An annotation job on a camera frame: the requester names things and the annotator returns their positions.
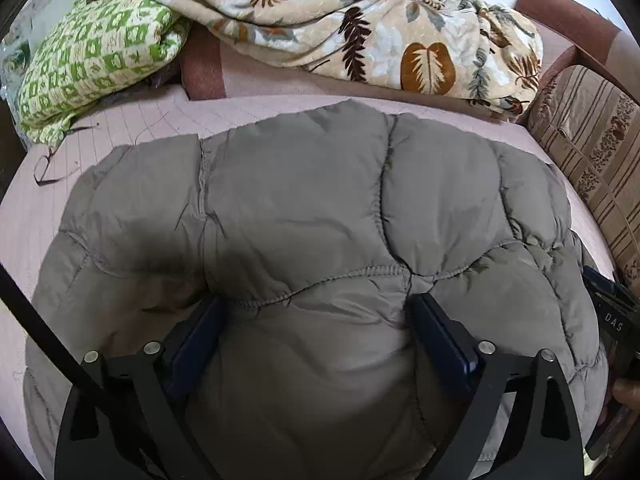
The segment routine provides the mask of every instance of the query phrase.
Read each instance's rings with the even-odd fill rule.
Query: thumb
[[[613,385],[613,397],[632,410],[640,410],[640,382],[618,379]]]

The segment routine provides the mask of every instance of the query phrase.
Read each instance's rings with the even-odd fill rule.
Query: floral blanket
[[[517,116],[538,90],[542,40],[480,0],[156,0],[273,66]]]

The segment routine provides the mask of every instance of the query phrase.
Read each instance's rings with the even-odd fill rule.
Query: green and white fabric
[[[55,146],[97,99],[171,62],[191,22],[153,0],[76,0],[42,42],[19,93],[20,125]]]

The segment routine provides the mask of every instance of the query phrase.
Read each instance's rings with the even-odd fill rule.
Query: gray jacket
[[[209,287],[230,322],[187,420],[223,478],[414,478],[460,406],[412,345],[409,294],[508,351],[552,349],[590,435],[607,364],[570,227],[535,156],[343,102],[116,148],[74,187],[33,301],[80,360],[162,338]],[[32,342],[27,363],[51,476],[69,385]]]

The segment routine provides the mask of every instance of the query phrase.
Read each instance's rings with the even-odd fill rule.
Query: black rod
[[[27,300],[2,264],[0,264],[0,300],[2,300],[22,328],[26,330],[27,334],[29,334],[40,347],[40,350],[44,352],[73,386],[87,395],[92,403],[108,416],[112,422],[133,431],[134,435],[138,436],[139,444],[143,449],[149,451],[155,449],[155,445],[153,445],[149,437],[126,416],[121,407],[114,402],[113,397],[101,388],[81,365],[76,362],[60,342],[60,339],[57,338],[36,312],[36,309],[31,302]]]

